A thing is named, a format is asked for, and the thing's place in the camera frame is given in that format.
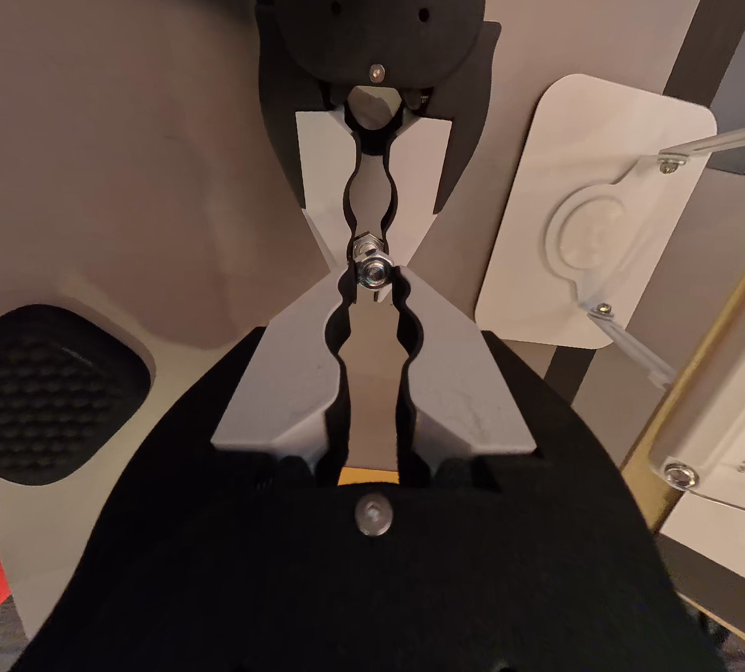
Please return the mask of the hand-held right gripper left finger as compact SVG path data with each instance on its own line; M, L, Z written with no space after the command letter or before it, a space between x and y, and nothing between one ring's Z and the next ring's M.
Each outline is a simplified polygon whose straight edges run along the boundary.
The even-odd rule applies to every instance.
M211 437L216 449L298 457L319 486L338 484L351 416L339 352L356 296L355 269L338 266L270 321Z

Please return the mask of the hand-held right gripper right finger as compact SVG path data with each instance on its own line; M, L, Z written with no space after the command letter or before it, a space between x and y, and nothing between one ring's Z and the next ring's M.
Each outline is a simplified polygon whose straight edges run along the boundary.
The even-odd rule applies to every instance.
M425 487L450 461L534 454L534 437L476 323L409 268L396 268L392 297L407 355L396 401L399 483Z

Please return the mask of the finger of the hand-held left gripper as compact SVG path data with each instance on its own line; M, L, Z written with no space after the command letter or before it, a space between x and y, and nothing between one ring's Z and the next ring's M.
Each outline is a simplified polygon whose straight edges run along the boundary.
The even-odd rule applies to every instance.
M413 258L435 220L452 123L404 117L386 147L384 168L390 199L381 222L387 254L395 266Z
M305 206L303 214L330 270L347 263L352 229L345 193L356 174L358 149L341 111L297 111Z

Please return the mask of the silver hex nut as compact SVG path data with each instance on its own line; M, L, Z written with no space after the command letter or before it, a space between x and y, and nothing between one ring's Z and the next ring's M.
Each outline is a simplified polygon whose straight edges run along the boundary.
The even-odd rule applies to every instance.
M384 252L385 245L382 239L369 231L356 237L352 243L352 258L355 262L360 262L373 254L383 254Z

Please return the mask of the silver hex bolt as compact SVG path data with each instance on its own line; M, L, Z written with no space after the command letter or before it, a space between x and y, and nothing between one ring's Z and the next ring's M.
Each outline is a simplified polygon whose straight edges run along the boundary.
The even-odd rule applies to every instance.
M355 262L357 284L374 292L380 291L391 283L393 267L393 261L386 253L373 254Z

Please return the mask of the yellow plastic bin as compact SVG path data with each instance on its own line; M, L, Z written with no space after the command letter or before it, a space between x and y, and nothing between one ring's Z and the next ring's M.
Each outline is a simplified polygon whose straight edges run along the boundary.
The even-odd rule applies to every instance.
M345 466L340 472L337 486L380 483L399 484L398 472Z

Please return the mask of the white stand with wooden board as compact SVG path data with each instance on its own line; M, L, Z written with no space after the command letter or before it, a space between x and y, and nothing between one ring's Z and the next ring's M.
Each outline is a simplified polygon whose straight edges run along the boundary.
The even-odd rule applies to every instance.
M743 637L743 280L686 362L629 332L713 154L700 105L583 74L540 98L475 308L505 341L622 352L662 391L622 475L683 599Z

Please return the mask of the black dimpled wrist rest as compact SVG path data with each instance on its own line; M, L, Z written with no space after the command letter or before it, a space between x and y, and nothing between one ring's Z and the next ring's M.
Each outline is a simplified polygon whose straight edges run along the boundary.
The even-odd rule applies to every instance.
M21 306L1 318L1 477L61 481L140 409L151 373L124 342L68 309Z

